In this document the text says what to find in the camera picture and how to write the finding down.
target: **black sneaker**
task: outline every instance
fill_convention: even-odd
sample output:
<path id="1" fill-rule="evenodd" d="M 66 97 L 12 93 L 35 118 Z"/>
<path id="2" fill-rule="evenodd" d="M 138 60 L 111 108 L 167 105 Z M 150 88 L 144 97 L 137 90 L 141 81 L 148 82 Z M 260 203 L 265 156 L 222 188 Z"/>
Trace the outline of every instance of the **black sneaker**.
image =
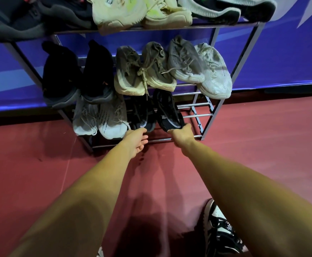
<path id="1" fill-rule="evenodd" d="M 217 0 L 219 8 L 235 7 L 249 22 L 270 21 L 276 10 L 275 0 Z"/>
<path id="2" fill-rule="evenodd" d="M 151 100 L 147 100 L 147 95 L 133 96 L 132 102 L 132 129 L 136 130 L 144 127 L 147 132 L 152 132 L 156 126 L 156 114 Z"/>
<path id="3" fill-rule="evenodd" d="M 243 252 L 242 240 L 236 235 L 233 227 L 213 199 L 210 199 L 205 207 L 204 233 L 205 257 Z"/>
<path id="4" fill-rule="evenodd" d="M 89 42 L 89 52 L 83 70 L 83 98 L 91 104 L 107 103 L 114 97 L 112 54 L 94 40 Z"/>
<path id="5" fill-rule="evenodd" d="M 80 28 L 92 27 L 92 6 L 86 0 L 38 0 L 42 14 Z"/>
<path id="6" fill-rule="evenodd" d="M 51 108 L 64 108 L 81 95 L 82 72 L 77 65 L 77 56 L 67 47 L 51 41 L 43 42 L 42 47 L 49 53 L 43 71 L 44 101 Z"/>
<path id="7" fill-rule="evenodd" d="M 181 129 L 184 126 L 183 116 L 175 105 L 171 92 L 155 89 L 153 99 L 157 107 L 157 121 L 163 131 Z"/>
<path id="8" fill-rule="evenodd" d="M 47 31 L 36 0 L 0 0 L 0 42 L 41 38 Z"/>
<path id="9" fill-rule="evenodd" d="M 217 0 L 178 0 L 178 4 L 191 11 L 193 17 L 207 19 L 217 25 L 236 24 L 241 11 L 233 7 L 220 9 L 216 2 Z"/>

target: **black and white sneaker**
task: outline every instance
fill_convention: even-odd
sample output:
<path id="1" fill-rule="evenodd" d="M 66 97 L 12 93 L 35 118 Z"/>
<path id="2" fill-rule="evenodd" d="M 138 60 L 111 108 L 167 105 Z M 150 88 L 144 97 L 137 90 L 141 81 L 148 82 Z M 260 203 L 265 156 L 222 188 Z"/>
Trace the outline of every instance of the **black and white sneaker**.
<path id="1" fill-rule="evenodd" d="M 206 242 L 205 257 L 243 252 L 244 244 L 242 240 L 236 235 L 233 227 L 226 220 L 214 199 L 210 199 L 205 207 L 204 233 Z"/>
<path id="2" fill-rule="evenodd" d="M 147 95 L 133 96 L 132 102 L 132 129 L 139 128 L 147 129 L 147 132 L 152 132 L 156 126 L 156 114 L 151 103 L 147 100 Z"/>
<path id="3" fill-rule="evenodd" d="M 93 25 L 92 5 L 86 0 L 38 0 L 38 6 L 42 14 L 69 26 L 90 29 Z"/>
<path id="4" fill-rule="evenodd" d="M 183 116 L 175 105 L 171 92 L 155 89 L 153 99 L 157 107 L 157 121 L 163 131 L 181 129 L 184 126 Z"/>
<path id="5" fill-rule="evenodd" d="M 217 0 L 219 8 L 235 7 L 241 10 L 241 16 L 249 22 L 267 22 L 274 15 L 275 0 Z"/>
<path id="6" fill-rule="evenodd" d="M 217 25 L 234 25 L 238 22 L 241 11 L 238 8 L 217 7 L 217 0 L 178 0 L 178 4 L 191 11 L 193 17 L 208 19 Z"/>
<path id="7" fill-rule="evenodd" d="M 81 93 L 87 103 L 107 103 L 115 93 L 112 54 L 94 40 L 88 45 L 90 50 L 83 70 L 84 85 Z"/>

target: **shoe rack frame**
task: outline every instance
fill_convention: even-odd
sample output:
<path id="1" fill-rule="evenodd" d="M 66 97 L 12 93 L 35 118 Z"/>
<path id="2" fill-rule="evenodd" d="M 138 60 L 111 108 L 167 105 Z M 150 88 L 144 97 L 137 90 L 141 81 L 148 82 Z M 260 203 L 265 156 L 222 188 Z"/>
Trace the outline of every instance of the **shoe rack frame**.
<path id="1" fill-rule="evenodd" d="M 231 78 L 232 78 L 232 83 L 235 82 L 236 78 L 238 77 L 242 67 L 244 66 L 248 56 L 250 55 L 258 37 L 260 36 L 265 23 L 257 22 L 257 23 L 249 23 L 249 22 L 239 22 L 237 25 L 234 26 L 225 26 L 225 25 L 214 25 L 214 24 L 207 24 L 207 23 L 198 23 L 185 28 L 185 29 L 212 29 L 212 34 L 210 37 L 210 45 L 213 47 L 219 34 L 219 29 L 222 27 L 253 27 L 249 38 L 242 50 L 242 53 L 240 54 L 237 63 L 231 73 Z M 147 30 L 144 29 L 141 26 L 133 26 L 132 28 L 126 30 L 126 31 L 142 31 L 142 30 Z M 54 43 L 58 45 L 62 45 L 60 42 L 57 34 L 83 34 L 83 33 L 90 33 L 90 32 L 96 32 L 94 30 L 84 30 L 84 31 L 64 31 L 64 32 L 57 32 L 54 35 L 51 35 L 51 39 Z M 33 65 L 30 63 L 30 61 L 27 59 L 27 57 L 24 55 L 24 53 L 21 51 L 21 49 L 18 47 L 17 43 L 15 42 L 9 42 L 9 43 L 4 43 L 8 51 L 12 54 L 12 56 L 18 61 L 18 63 L 21 65 L 21 67 L 25 70 L 25 72 L 29 75 L 29 77 L 32 79 L 32 81 L 42 88 L 42 77 L 39 75 L 39 73 L 36 71 L 36 69 L 33 67 Z M 80 57 L 79 58 L 79 65 L 84 66 L 85 65 L 85 60 L 86 57 Z M 184 83 L 184 84 L 178 84 L 176 87 L 185 87 L 185 86 L 196 86 L 196 84 L 192 83 Z M 181 95 L 194 95 L 194 99 L 192 103 L 190 104 L 179 104 L 178 108 L 180 110 L 182 109 L 189 109 L 190 111 L 193 112 L 193 114 L 186 115 L 184 118 L 191 118 L 194 117 L 196 119 L 197 125 L 200 130 L 199 135 L 195 135 L 195 138 L 198 140 L 204 140 L 215 117 L 217 116 L 218 111 L 220 110 L 222 104 L 224 103 L 225 99 L 218 100 L 218 102 L 213 105 L 212 101 L 208 98 L 206 98 L 206 102 L 201 102 L 197 103 L 198 96 L 201 94 L 201 92 L 196 89 L 195 92 L 187 92 L 187 93 L 180 93 L 180 94 L 173 94 L 173 96 L 181 96 Z M 196 107 L 201 107 L 201 106 L 208 106 L 210 113 L 207 114 L 197 114 L 196 112 Z M 64 111 L 64 109 L 58 110 L 58 113 L 64 118 L 64 120 L 72 127 L 72 117 L 69 117 L 68 114 Z M 201 124 L 200 117 L 204 116 L 209 116 L 208 122 L 205 126 Z M 88 151 L 93 152 L 93 149 L 96 148 L 105 148 L 105 147 L 112 147 L 115 146 L 116 144 L 110 144 L 110 145 L 97 145 L 93 146 L 92 145 L 92 137 L 90 136 L 88 139 L 84 138 L 83 136 L 78 137 L 79 140 L 84 144 L 84 146 L 88 149 Z M 168 142 L 170 141 L 170 138 L 162 138 L 162 139 L 151 139 L 149 140 L 149 143 L 154 143 L 154 142 Z"/>

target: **sneaker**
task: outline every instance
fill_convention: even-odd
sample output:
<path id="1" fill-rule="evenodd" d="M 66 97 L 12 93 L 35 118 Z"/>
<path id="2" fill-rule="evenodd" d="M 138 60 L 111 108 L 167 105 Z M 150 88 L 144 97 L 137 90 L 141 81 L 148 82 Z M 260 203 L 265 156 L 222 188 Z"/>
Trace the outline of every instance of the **sneaker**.
<path id="1" fill-rule="evenodd" d="M 219 8 L 235 7 L 249 22 L 267 22 L 274 15 L 277 3 L 275 0 L 217 0 Z"/>
<path id="2" fill-rule="evenodd" d="M 153 99 L 157 107 L 157 121 L 163 131 L 181 129 L 184 126 L 183 116 L 175 105 L 171 92 L 156 89 Z"/>
<path id="3" fill-rule="evenodd" d="M 238 8 L 218 8 L 217 0 L 178 0 L 181 7 L 192 12 L 193 16 L 207 19 L 216 25 L 235 25 L 241 15 Z"/>
<path id="4" fill-rule="evenodd" d="M 161 44 L 154 41 L 149 42 L 141 55 L 144 63 L 137 74 L 143 76 L 144 86 L 148 84 L 153 88 L 173 92 L 177 81 L 167 72 L 169 56 Z"/>
<path id="5" fill-rule="evenodd" d="M 108 140 L 123 138 L 131 129 L 122 95 L 115 95 L 111 102 L 100 105 L 98 124 L 99 132 Z"/>
<path id="6" fill-rule="evenodd" d="M 178 7 L 176 0 L 145 0 L 148 12 L 142 21 L 146 29 L 176 29 L 192 25 L 192 13 Z"/>
<path id="7" fill-rule="evenodd" d="M 92 6 L 86 0 L 38 0 L 42 14 L 59 18 L 71 26 L 90 29 Z"/>
<path id="8" fill-rule="evenodd" d="M 115 33 L 139 23 L 148 12 L 144 0 L 87 0 L 101 35 Z"/>
<path id="9" fill-rule="evenodd" d="M 43 70 L 43 98 L 47 106 L 60 109 L 74 103 L 80 96 L 78 88 L 82 82 L 82 72 L 77 64 L 77 56 L 67 47 L 51 41 L 42 43 L 49 56 Z"/>
<path id="10" fill-rule="evenodd" d="M 204 233 L 205 257 L 243 252 L 242 240 L 236 235 L 233 227 L 213 199 L 210 199 L 205 207 Z"/>
<path id="11" fill-rule="evenodd" d="M 89 43 L 89 52 L 83 70 L 83 98 L 91 104 L 106 103 L 114 96 L 112 54 L 94 40 Z"/>
<path id="12" fill-rule="evenodd" d="M 0 42 L 41 38 L 47 34 L 36 0 L 0 0 Z"/>
<path id="13" fill-rule="evenodd" d="M 114 88 L 122 95 L 144 95 L 146 82 L 137 74 L 141 67 L 138 53 L 130 46 L 121 46 L 116 50 L 116 75 Z"/>
<path id="14" fill-rule="evenodd" d="M 147 129 L 152 132 L 156 126 L 156 114 L 151 100 L 146 95 L 131 97 L 132 102 L 132 129 Z"/>
<path id="15" fill-rule="evenodd" d="M 76 102 L 73 129 L 77 135 L 96 135 L 98 133 L 98 105 L 86 103 L 83 97 Z"/>
<path id="16" fill-rule="evenodd" d="M 177 35 L 169 44 L 168 68 L 181 81 L 202 83 L 205 80 L 202 61 L 192 43 Z"/>
<path id="17" fill-rule="evenodd" d="M 206 62 L 205 81 L 198 83 L 201 93 L 213 99 L 227 99 L 231 96 L 232 80 L 220 53 L 207 43 L 195 46 L 196 51 Z"/>

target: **floor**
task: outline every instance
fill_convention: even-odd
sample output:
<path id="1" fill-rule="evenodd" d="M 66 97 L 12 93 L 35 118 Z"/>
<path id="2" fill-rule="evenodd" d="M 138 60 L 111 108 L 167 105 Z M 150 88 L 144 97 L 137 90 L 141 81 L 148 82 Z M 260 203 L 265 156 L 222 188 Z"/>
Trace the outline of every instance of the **floor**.
<path id="1" fill-rule="evenodd" d="M 203 143 L 312 203 L 312 97 L 223 105 Z M 0 126 L 0 256 L 103 154 L 89 156 L 64 121 Z M 199 256 L 209 197 L 172 143 L 147 146 L 124 177 L 105 257 Z"/>

